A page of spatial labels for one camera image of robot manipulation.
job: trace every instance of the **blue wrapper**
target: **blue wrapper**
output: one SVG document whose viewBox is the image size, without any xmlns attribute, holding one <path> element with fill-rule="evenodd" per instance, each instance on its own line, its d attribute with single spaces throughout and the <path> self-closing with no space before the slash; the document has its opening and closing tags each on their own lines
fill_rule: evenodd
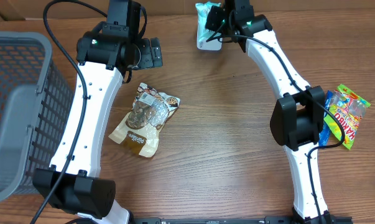
<svg viewBox="0 0 375 224">
<path fill-rule="evenodd" d="M 329 90 L 326 93 L 325 105 L 324 105 L 325 109 L 327 109 L 327 110 L 330 109 L 331 97 L 332 97 L 332 92 Z M 328 125 L 324 121 L 323 131 L 320 133 L 320 140 L 319 140 L 318 144 L 320 146 L 325 146 L 328 142 L 328 139 L 330 138 L 330 135 L 331 135 L 331 129 L 328 127 Z"/>
</svg>

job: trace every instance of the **plastic container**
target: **plastic container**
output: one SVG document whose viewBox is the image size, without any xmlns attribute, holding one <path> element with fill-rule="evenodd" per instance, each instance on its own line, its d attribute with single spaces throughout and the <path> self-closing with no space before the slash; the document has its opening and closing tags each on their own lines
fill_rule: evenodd
<svg viewBox="0 0 375 224">
<path fill-rule="evenodd" d="M 35 168 L 49 166 L 72 100 L 45 36 L 0 32 L 0 201 L 37 193 Z"/>
</svg>

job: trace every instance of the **colorful candy wrapper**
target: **colorful candy wrapper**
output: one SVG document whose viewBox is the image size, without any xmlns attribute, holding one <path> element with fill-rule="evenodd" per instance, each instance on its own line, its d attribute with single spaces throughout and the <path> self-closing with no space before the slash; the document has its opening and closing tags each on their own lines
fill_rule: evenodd
<svg viewBox="0 0 375 224">
<path fill-rule="evenodd" d="M 331 98 L 330 112 L 341 123 L 345 131 L 343 145 L 349 150 L 351 149 L 354 138 L 356 137 L 359 123 L 366 114 L 366 109 L 370 106 L 371 104 L 369 102 L 355 94 L 345 85 L 341 84 L 334 91 Z M 342 133 L 337 123 L 329 115 L 324 118 L 324 121 L 328 127 L 330 127 L 331 132 L 336 138 L 341 139 Z"/>
<path fill-rule="evenodd" d="M 329 90 L 326 93 L 325 105 L 324 105 L 325 109 L 327 109 L 327 110 L 330 109 L 331 97 L 332 97 L 332 92 Z M 328 127 L 327 123 L 324 121 L 323 131 L 320 133 L 320 140 L 319 140 L 318 144 L 320 146 L 325 146 L 328 142 L 328 139 L 330 138 L 330 135 L 331 135 L 331 129 Z"/>
</svg>

